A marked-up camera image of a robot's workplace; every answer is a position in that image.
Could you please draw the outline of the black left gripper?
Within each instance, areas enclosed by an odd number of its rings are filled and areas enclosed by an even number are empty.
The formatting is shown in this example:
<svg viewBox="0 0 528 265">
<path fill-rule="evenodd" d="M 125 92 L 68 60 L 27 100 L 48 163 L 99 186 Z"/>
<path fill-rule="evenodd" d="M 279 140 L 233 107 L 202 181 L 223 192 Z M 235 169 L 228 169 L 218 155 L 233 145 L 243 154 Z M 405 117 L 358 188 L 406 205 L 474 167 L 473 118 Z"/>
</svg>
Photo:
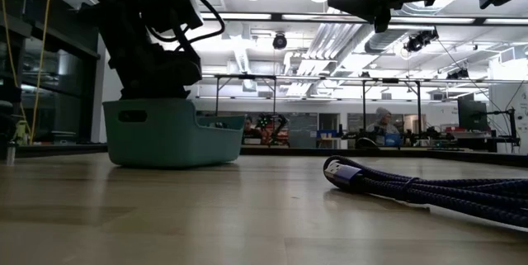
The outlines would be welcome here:
<svg viewBox="0 0 528 265">
<path fill-rule="evenodd" d="M 202 78 L 200 57 L 195 51 L 166 50 L 151 40 L 147 31 L 103 31 L 110 55 L 109 65 L 122 84 L 123 100 L 181 98 L 187 86 Z"/>
</svg>

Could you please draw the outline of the black jointed stand arm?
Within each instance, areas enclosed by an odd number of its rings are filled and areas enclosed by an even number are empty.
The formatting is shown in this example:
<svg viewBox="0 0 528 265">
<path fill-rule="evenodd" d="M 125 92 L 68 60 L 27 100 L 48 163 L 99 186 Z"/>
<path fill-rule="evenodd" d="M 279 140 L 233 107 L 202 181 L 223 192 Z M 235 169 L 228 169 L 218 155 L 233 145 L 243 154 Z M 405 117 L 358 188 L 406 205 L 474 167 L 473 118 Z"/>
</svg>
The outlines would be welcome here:
<svg viewBox="0 0 528 265">
<path fill-rule="evenodd" d="M 521 139 L 517 136 L 516 133 L 516 117 L 515 117 L 516 110 L 511 107 L 509 109 L 506 109 L 505 111 L 490 111 L 490 112 L 475 112 L 474 118 L 483 118 L 484 116 L 489 115 L 508 115 L 508 125 L 510 129 L 510 134 L 505 137 L 505 140 L 507 143 L 512 144 L 514 147 L 519 147 Z"/>
</svg>

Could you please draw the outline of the teal plastic bin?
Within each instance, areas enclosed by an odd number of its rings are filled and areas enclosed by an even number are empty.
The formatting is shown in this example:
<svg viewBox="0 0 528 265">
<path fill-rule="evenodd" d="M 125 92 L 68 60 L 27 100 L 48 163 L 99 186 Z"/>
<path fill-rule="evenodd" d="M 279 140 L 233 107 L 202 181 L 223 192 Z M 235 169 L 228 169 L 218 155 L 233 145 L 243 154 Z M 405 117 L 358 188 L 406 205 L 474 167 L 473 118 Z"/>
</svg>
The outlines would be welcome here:
<svg viewBox="0 0 528 265">
<path fill-rule="evenodd" d="M 198 116 L 185 99 L 103 104 L 109 158 L 137 168 L 196 168 L 238 158 L 244 116 Z"/>
</svg>

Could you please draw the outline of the black ceiling spotlight cluster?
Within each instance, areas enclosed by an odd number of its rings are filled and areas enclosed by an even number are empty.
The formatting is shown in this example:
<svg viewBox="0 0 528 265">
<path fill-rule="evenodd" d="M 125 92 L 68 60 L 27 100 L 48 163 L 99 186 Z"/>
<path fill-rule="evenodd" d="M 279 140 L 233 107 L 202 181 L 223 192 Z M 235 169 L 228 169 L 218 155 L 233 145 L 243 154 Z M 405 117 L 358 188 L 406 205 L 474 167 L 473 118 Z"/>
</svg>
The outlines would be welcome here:
<svg viewBox="0 0 528 265">
<path fill-rule="evenodd" d="M 411 35 L 403 48 L 409 53 L 418 52 L 438 38 L 437 30 L 420 31 L 416 35 Z"/>
</svg>

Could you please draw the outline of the long ceiling light strip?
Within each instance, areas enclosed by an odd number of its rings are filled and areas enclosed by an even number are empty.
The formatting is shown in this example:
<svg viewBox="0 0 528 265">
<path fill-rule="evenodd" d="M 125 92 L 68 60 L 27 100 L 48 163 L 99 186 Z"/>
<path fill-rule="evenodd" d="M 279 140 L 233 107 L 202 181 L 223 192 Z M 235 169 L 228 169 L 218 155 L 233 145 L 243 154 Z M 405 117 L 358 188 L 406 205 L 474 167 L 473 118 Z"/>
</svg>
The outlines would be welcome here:
<svg viewBox="0 0 528 265">
<path fill-rule="evenodd" d="M 317 13 L 254 13 L 221 12 L 225 21 L 273 21 L 301 23 L 354 23 L 366 24 L 359 17 L 346 14 Z M 436 25 L 436 26 L 528 26 L 528 17 L 443 17 L 443 16 L 393 16 L 394 25 Z"/>
</svg>

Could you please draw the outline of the person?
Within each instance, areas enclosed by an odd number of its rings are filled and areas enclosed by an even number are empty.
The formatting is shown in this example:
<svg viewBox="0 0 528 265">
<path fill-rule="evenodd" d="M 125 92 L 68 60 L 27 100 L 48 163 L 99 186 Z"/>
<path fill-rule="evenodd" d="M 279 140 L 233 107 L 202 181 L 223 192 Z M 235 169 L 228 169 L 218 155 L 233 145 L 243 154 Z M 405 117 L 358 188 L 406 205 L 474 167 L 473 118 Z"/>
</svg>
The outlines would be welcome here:
<svg viewBox="0 0 528 265">
<path fill-rule="evenodd" d="M 252 126 L 252 118 L 247 116 L 245 118 L 244 129 L 243 129 L 243 144 L 246 144 L 247 140 L 261 140 L 262 134 L 259 129 Z"/>
<path fill-rule="evenodd" d="M 389 110 L 380 106 L 376 109 L 375 114 L 375 121 L 366 127 L 366 132 L 377 145 L 384 146 L 384 136 L 387 133 L 400 134 L 400 132 L 391 123 L 392 114 Z"/>
</svg>

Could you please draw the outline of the small grey box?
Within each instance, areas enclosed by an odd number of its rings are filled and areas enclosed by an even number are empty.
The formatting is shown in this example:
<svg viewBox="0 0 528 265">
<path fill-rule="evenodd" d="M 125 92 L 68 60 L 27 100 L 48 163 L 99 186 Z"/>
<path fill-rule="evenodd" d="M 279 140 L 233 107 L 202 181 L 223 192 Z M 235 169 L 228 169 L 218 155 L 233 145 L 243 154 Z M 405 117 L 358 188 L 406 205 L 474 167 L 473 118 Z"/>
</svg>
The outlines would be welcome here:
<svg viewBox="0 0 528 265">
<path fill-rule="evenodd" d="M 49 132 L 49 140 L 53 144 L 76 144 L 78 138 L 75 132 L 52 130 Z"/>
</svg>

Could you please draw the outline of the black red background robot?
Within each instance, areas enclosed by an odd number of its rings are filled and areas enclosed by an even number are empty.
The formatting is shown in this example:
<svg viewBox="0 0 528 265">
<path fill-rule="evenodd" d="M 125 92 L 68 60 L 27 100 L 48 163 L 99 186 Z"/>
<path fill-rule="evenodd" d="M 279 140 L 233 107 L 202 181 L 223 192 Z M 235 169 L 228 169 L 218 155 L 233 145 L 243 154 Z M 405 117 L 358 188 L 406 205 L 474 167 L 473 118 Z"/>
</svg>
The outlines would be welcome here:
<svg viewBox="0 0 528 265">
<path fill-rule="evenodd" d="M 288 123 L 288 119 L 282 114 L 260 114 L 257 118 L 256 128 L 261 133 L 261 145 L 289 147 L 289 133 L 283 131 Z"/>
</svg>

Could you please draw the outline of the yellow green bottle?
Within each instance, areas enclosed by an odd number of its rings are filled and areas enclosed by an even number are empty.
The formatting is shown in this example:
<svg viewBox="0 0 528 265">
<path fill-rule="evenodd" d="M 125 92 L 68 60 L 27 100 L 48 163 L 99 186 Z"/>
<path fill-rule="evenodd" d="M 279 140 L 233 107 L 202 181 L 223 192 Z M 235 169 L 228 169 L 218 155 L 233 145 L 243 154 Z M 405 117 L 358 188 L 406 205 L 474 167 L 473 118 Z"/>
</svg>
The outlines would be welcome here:
<svg viewBox="0 0 528 265">
<path fill-rule="evenodd" d="M 28 129 L 27 121 L 18 121 L 15 125 L 15 133 L 13 135 L 13 141 L 18 145 L 28 145 L 30 131 Z"/>
</svg>

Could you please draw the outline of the dark grey board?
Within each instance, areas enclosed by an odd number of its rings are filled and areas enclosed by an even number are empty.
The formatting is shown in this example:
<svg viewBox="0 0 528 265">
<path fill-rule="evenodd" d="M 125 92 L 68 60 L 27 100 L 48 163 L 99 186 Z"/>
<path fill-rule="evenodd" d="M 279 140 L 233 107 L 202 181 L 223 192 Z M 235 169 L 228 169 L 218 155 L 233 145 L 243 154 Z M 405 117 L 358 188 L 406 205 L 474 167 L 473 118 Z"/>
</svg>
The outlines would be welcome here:
<svg viewBox="0 0 528 265">
<path fill-rule="evenodd" d="M 292 113 L 288 119 L 290 147 L 300 149 L 315 148 L 318 115 L 316 113 Z"/>
</svg>

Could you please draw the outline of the black computer monitor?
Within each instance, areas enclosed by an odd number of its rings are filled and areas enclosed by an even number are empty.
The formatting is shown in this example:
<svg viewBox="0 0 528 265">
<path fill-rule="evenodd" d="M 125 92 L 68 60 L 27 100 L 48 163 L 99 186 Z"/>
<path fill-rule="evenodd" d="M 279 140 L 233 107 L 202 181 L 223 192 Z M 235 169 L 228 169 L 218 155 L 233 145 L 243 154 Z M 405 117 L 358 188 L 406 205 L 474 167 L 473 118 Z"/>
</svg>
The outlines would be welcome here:
<svg viewBox="0 0 528 265">
<path fill-rule="evenodd" d="M 471 97 L 457 99 L 459 127 L 467 131 L 487 131 L 487 107 L 483 102 L 476 102 Z"/>
</svg>

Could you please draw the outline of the cluttered background workbench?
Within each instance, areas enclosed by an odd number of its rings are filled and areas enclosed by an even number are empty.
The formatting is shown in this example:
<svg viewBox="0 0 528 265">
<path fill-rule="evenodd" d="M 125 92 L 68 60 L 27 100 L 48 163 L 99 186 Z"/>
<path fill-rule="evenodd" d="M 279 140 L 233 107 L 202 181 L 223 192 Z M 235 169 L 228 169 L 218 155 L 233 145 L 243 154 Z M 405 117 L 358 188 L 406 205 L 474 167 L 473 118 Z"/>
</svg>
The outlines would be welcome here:
<svg viewBox="0 0 528 265">
<path fill-rule="evenodd" d="M 447 131 L 429 138 L 429 145 L 442 150 L 470 150 L 497 153 L 502 144 L 506 151 L 519 147 L 521 139 L 510 135 L 498 135 L 495 130 L 487 132 Z"/>
</svg>

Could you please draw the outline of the grey ventilation duct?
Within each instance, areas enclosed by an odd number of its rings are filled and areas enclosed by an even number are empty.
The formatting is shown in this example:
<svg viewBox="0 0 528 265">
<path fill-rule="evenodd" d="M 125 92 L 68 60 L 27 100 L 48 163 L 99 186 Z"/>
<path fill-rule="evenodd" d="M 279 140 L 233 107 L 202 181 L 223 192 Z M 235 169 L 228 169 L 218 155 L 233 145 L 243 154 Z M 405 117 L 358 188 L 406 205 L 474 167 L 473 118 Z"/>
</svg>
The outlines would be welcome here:
<svg viewBox="0 0 528 265">
<path fill-rule="evenodd" d="M 407 28 L 388 29 L 387 31 L 374 33 L 365 43 L 365 52 L 368 54 L 381 54 L 393 47 L 409 32 Z"/>
</svg>

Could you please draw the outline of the black metal workstation frame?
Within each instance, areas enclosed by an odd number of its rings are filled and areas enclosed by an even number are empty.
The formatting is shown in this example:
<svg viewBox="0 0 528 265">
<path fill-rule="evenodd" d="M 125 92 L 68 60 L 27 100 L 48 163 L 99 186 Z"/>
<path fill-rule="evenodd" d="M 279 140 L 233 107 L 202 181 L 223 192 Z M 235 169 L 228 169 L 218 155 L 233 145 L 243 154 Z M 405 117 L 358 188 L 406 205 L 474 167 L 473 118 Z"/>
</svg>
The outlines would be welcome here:
<svg viewBox="0 0 528 265">
<path fill-rule="evenodd" d="M 276 75 L 265 75 L 265 74 L 249 74 L 249 73 L 240 73 L 240 74 L 215 74 L 214 78 L 216 79 L 216 87 L 215 87 L 215 115 L 218 115 L 219 112 L 219 92 L 222 89 L 220 86 L 220 80 L 223 78 L 227 78 L 228 80 L 231 79 L 239 79 L 239 80 L 262 80 L 264 83 L 268 83 L 268 80 L 271 80 L 273 82 L 273 86 L 271 87 L 273 97 L 271 100 L 273 101 L 272 104 L 272 113 L 276 114 L 276 89 L 277 89 L 277 79 L 278 77 Z"/>
<path fill-rule="evenodd" d="M 415 78 L 362 78 L 362 105 L 363 105 L 363 116 L 366 115 L 366 86 L 377 87 L 378 85 L 385 86 L 386 88 L 397 88 L 405 86 L 407 92 L 411 92 L 415 95 L 415 99 L 405 99 L 405 102 L 415 102 L 417 116 L 417 130 L 415 133 L 420 135 L 422 133 L 422 95 L 421 81 Z"/>
</svg>

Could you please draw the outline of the black aluminium table frame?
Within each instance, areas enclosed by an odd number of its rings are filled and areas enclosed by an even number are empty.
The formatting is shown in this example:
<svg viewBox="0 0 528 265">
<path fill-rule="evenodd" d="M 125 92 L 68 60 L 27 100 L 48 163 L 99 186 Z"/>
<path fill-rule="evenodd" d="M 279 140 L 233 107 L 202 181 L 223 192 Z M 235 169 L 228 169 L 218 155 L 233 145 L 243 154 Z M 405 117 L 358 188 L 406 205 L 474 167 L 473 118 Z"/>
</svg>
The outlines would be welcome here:
<svg viewBox="0 0 528 265">
<path fill-rule="evenodd" d="M 20 158 L 60 156 L 74 154 L 95 154 L 107 151 L 105 144 L 71 144 L 71 145 L 24 145 L 16 149 Z M 341 155 L 354 158 L 406 158 L 406 159 L 441 159 L 467 163 L 485 163 L 501 166 L 528 168 L 528 154 L 498 154 L 475 151 L 452 151 L 427 148 L 404 149 L 292 149 L 292 148 L 256 148 L 242 147 L 241 155 L 263 156 L 303 156 L 329 157 Z"/>
</svg>

